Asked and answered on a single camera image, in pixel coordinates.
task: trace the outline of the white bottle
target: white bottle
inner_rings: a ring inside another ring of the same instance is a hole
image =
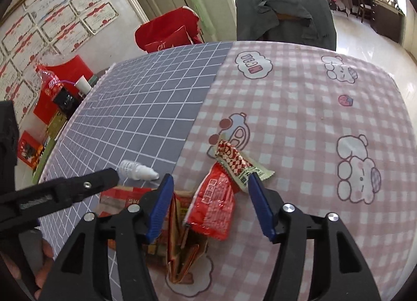
[[[159,174],[152,168],[144,166],[139,162],[123,160],[119,164],[119,172],[133,180],[151,181],[159,178]]]

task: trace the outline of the wooden chair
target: wooden chair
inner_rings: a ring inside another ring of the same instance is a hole
[[[372,7],[369,6],[369,5],[367,5],[367,4],[365,4],[365,0],[358,0],[358,1],[359,1],[359,8],[358,8],[358,12],[356,13],[356,18],[358,18],[358,16],[361,13],[361,15],[362,15],[362,21],[361,21],[361,23],[363,23],[364,22],[364,18],[365,18],[366,11],[369,14],[372,14]]]

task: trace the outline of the picture frame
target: picture frame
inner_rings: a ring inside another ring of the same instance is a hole
[[[12,15],[17,8],[19,8],[26,0],[12,0],[10,3],[9,8],[7,8],[6,13],[0,19],[0,26]]]

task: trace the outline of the pink checkered tablecloth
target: pink checkered tablecloth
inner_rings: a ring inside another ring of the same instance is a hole
[[[393,291],[416,230],[417,151],[395,82],[376,66],[282,43],[235,42],[203,103],[173,175],[194,190],[214,163],[218,135],[274,170],[265,186],[303,212],[337,212],[382,299]],[[308,243],[300,299],[313,267]],[[262,235],[248,195],[236,195],[228,240],[209,241],[193,284],[151,271],[161,301],[262,300],[279,246]]]

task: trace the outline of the open cardboard package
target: open cardboard package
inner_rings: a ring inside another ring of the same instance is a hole
[[[119,213],[123,208],[139,203],[151,188],[117,186],[101,193],[95,209],[99,217]],[[189,270],[207,248],[207,237],[183,226],[183,220],[193,199],[192,192],[175,191],[162,226],[162,232],[154,243],[144,246],[146,264],[163,270],[174,284],[192,284]],[[109,240],[109,248],[115,250],[116,242]]]

